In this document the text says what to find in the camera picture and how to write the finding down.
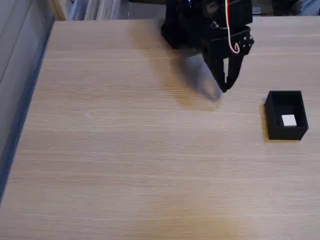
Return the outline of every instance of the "robotic arm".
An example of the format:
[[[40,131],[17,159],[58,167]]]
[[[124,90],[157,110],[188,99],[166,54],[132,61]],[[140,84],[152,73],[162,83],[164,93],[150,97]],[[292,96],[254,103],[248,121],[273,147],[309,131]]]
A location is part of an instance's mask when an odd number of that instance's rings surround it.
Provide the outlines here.
[[[201,50],[225,93],[236,82],[244,56],[254,44],[246,26],[252,21],[251,0],[167,0],[161,34],[173,49],[188,46]]]

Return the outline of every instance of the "tabletop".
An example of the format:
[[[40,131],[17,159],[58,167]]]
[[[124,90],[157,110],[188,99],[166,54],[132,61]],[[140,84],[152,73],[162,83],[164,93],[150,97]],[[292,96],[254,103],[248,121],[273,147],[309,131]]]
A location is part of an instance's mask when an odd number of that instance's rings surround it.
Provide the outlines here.
[[[159,29],[54,24],[0,239],[320,239],[319,18],[255,18],[224,94],[201,56],[170,49]],[[302,91],[302,141],[267,139],[270,90]]]

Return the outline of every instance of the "gray wall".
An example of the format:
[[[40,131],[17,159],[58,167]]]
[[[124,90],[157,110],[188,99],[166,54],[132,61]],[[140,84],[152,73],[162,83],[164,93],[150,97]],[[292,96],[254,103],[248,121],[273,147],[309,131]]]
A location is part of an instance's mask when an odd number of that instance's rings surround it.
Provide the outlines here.
[[[0,0],[0,201],[53,22],[47,0]]]

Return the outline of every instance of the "wood grain surface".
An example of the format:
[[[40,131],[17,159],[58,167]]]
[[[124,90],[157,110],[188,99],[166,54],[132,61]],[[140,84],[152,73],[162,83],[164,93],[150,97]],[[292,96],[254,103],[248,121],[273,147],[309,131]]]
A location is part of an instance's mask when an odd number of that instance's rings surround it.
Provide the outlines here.
[[[159,27],[55,23],[0,239],[320,239],[320,18],[255,18],[223,95]],[[270,90],[302,91],[301,142],[267,140]]]

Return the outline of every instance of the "black box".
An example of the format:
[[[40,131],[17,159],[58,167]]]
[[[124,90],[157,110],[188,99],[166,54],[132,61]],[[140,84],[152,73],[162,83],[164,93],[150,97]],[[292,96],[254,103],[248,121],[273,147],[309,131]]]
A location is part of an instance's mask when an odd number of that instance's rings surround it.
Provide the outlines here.
[[[301,91],[270,91],[264,110],[270,140],[301,140],[309,128]],[[295,126],[284,124],[287,115],[294,115]]]

